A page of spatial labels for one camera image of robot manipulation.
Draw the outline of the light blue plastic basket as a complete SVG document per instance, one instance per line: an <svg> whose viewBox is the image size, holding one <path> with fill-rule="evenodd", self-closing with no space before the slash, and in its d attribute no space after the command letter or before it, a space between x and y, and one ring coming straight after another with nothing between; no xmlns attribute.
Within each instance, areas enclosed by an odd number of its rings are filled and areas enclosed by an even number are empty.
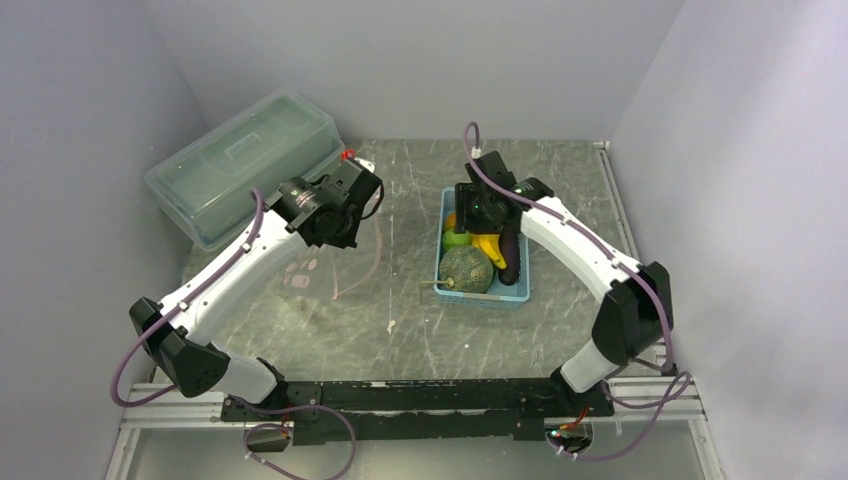
<svg viewBox="0 0 848 480"><path fill-rule="evenodd" d="M444 221L449 213L456 210L454 187L446 187L441 192L441 205L439 219L442 225L437 230L436 237L436 253L433 266L432 277L438 280L439 264L445 254L445 250L441 243L441 237L444 232ZM459 305L476 305L490 308L518 308L526 303L531 294L531 274L530 274L530 256L529 256L529 241L522 234L518 235L520 245L520 273L517 282L511 286L502 284L494 274L492 283L486 293L475 294L445 290L441 286L433 287L434 293L442 303L459 304Z"/></svg>

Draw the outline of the green netted melon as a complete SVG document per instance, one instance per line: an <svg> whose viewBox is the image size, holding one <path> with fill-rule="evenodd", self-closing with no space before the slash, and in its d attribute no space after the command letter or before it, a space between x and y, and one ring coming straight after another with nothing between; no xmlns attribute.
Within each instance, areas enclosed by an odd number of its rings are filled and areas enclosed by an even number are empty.
<svg viewBox="0 0 848 480"><path fill-rule="evenodd" d="M432 279L420 281L421 286L435 286L463 294L485 294L495 276L495 266L480 249L460 245L441 249L437 256Z"/></svg>

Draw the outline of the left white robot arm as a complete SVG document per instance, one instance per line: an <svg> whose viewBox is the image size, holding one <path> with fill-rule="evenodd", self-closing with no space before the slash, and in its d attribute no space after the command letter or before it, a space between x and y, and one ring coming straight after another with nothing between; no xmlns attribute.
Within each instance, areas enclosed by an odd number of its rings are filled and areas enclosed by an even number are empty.
<svg viewBox="0 0 848 480"><path fill-rule="evenodd" d="M140 298L130 309L138 338L122 358L143 350L191 398L217 390L247 401L264 420L287 406L286 383L270 363L219 348L216 332L246 297L307 246L353 247L364 208L378 179L325 175L293 178L270 200L252 189L255 214L248 226L200 273L160 301Z"/></svg>

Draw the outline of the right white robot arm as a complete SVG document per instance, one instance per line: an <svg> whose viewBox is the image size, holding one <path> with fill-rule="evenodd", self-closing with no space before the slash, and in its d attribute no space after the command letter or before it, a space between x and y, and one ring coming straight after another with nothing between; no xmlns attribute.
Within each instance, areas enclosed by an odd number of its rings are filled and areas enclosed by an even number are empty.
<svg viewBox="0 0 848 480"><path fill-rule="evenodd" d="M550 252L599 303L589 340L551 379L557 411L574 415L599 382L626 367L647 347L670 341L670 275L660 263L643 264L586 227L535 178L510 187L481 180L454 187L456 224L473 233L510 227Z"/></svg>

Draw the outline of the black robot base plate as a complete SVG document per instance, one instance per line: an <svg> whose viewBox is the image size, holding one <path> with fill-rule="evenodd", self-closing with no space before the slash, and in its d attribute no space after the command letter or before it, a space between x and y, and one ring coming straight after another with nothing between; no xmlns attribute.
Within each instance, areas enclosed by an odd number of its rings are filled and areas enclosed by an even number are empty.
<svg viewBox="0 0 848 480"><path fill-rule="evenodd" d="M599 387L566 393L547 377L294 381L280 399L252 410L224 400L224 422L291 422L297 446L330 441L510 437L539 441L561 422L610 417Z"/></svg>

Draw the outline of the clear zip top bag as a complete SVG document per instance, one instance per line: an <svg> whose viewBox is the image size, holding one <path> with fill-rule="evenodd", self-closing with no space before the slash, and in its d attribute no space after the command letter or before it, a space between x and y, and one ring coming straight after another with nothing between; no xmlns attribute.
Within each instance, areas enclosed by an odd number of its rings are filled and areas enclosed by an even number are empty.
<svg viewBox="0 0 848 480"><path fill-rule="evenodd" d="M281 298L337 300L357 288L380 263L384 249L381 217L378 213L360 225L356 248L299 248L273 277L274 293Z"/></svg>

